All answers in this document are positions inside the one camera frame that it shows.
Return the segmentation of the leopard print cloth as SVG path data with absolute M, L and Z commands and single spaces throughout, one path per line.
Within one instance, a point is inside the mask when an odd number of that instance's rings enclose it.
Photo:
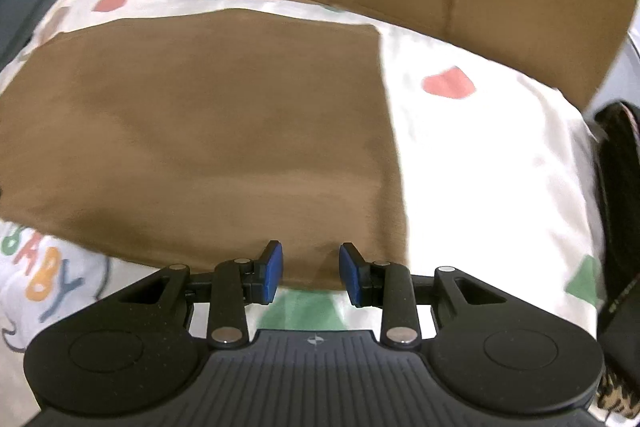
M 639 394 L 613 369 L 607 367 L 600 379 L 596 394 L 599 409 L 635 419 L 639 414 Z

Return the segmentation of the brown t-shirt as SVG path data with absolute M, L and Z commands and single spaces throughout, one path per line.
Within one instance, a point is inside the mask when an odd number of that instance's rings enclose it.
M 404 262 L 400 169 L 370 25 L 250 10 L 137 18 L 35 49 L 1 97 L 1 216 L 142 265 L 284 251 Z

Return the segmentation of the cream bear print blanket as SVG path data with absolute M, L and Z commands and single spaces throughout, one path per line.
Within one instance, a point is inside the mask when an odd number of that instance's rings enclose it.
M 352 12 L 292 0 L 56 0 L 1 96 L 52 38 L 113 20 L 226 9 L 370 25 L 406 213 L 421 342 L 382 311 L 283 273 L 245 307 L 250 342 L 207 341 L 207 271 L 142 265 L 1 216 L 6 426 L 590 426 L 597 310 L 575 294 L 603 248 L 592 138 L 562 93 Z

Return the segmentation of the black folded garment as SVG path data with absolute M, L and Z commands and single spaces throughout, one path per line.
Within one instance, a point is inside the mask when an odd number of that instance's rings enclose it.
M 606 303 L 598 337 L 608 361 L 639 384 L 639 107 L 615 101 L 596 115 L 605 233 Z

